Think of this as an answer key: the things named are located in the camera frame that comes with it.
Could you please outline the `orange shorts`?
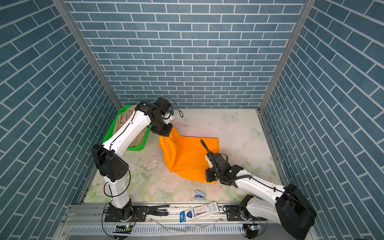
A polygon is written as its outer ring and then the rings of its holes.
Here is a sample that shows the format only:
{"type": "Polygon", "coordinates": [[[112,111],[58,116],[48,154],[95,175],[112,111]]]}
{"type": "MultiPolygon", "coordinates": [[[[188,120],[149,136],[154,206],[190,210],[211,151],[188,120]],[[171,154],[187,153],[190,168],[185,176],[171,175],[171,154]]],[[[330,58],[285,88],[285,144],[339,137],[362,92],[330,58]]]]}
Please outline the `orange shorts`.
{"type": "Polygon", "coordinates": [[[206,170],[210,168],[206,160],[208,152],[201,144],[201,140],[214,153],[220,151],[218,138],[182,136],[176,128],[172,129],[168,137],[159,137],[159,146],[170,172],[186,180],[202,183],[207,181],[206,170]]]}

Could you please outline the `beige shorts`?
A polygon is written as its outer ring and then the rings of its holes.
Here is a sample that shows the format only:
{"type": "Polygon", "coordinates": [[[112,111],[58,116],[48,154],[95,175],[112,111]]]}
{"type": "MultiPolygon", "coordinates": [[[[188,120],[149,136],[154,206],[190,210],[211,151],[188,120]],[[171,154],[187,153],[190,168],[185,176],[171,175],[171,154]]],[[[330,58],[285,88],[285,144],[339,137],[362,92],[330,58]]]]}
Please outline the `beige shorts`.
{"type": "MultiPolygon", "coordinates": [[[[123,113],[120,113],[117,116],[117,120],[115,122],[115,126],[114,126],[114,129],[113,129],[113,134],[112,135],[114,135],[129,120],[131,115],[135,112],[136,106],[137,105],[132,105],[131,107],[127,108],[123,113]]],[[[146,131],[147,131],[146,129],[143,129],[137,135],[137,137],[131,142],[129,147],[133,148],[133,147],[138,147],[139,145],[141,145],[144,142],[146,131]]]]}

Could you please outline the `green plastic basket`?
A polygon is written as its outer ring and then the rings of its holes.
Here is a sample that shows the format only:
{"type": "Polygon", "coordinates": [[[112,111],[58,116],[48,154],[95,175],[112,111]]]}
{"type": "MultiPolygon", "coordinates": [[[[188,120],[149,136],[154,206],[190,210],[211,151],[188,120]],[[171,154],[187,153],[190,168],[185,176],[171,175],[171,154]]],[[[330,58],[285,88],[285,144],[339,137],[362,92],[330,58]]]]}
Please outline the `green plastic basket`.
{"type": "MultiPolygon", "coordinates": [[[[131,117],[131,115],[135,111],[135,107],[137,105],[128,105],[125,107],[122,107],[118,114],[116,115],[112,125],[107,130],[106,135],[104,136],[104,139],[102,143],[109,140],[131,117]]],[[[146,140],[148,138],[150,129],[145,128],[143,129],[138,136],[131,142],[129,147],[127,148],[128,151],[141,151],[146,144],[146,140]]]]}

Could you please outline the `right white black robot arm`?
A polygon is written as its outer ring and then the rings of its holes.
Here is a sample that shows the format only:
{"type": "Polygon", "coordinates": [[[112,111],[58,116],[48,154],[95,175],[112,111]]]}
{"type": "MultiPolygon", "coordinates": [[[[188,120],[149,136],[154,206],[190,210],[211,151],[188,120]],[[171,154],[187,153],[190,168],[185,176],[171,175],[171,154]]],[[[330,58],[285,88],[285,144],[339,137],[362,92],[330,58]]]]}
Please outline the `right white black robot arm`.
{"type": "Polygon", "coordinates": [[[240,202],[242,218],[261,217],[280,224],[296,240],[304,240],[315,223],[317,212],[295,185],[281,186],[256,177],[238,165],[231,166],[219,153],[208,151],[207,182],[219,181],[226,186],[248,192],[240,202]]]}

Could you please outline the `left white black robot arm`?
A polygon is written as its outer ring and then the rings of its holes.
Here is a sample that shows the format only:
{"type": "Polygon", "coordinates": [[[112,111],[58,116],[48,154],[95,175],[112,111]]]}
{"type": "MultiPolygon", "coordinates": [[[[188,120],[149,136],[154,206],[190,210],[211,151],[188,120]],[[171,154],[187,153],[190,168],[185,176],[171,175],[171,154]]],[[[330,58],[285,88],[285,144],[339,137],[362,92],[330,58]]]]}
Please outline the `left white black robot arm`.
{"type": "Polygon", "coordinates": [[[155,103],[140,102],[135,107],[126,123],[102,145],[92,147],[95,165],[103,176],[111,198],[111,205],[117,210],[125,210],[131,206],[127,193],[128,185],[125,176],[130,172],[129,165],[122,157],[142,130],[151,130],[154,134],[168,137],[174,118],[172,104],[165,98],[159,97],[155,103]]]}

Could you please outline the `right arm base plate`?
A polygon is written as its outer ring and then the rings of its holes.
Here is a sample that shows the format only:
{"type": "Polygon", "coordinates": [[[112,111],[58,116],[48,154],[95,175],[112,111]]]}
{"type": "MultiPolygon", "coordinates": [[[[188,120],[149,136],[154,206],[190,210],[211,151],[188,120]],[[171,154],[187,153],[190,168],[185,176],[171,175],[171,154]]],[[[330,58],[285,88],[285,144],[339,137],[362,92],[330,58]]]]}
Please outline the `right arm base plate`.
{"type": "Polygon", "coordinates": [[[223,211],[229,222],[235,221],[253,221],[254,216],[244,206],[240,205],[224,205],[223,211]]]}

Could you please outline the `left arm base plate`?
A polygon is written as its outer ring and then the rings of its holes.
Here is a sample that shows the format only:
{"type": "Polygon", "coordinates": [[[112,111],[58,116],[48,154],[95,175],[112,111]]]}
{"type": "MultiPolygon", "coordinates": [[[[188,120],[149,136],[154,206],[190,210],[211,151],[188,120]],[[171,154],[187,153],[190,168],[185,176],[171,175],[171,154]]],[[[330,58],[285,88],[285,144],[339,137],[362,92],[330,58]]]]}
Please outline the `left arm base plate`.
{"type": "Polygon", "coordinates": [[[109,204],[104,210],[105,222],[144,222],[147,216],[148,206],[128,206],[118,209],[109,204]]]}

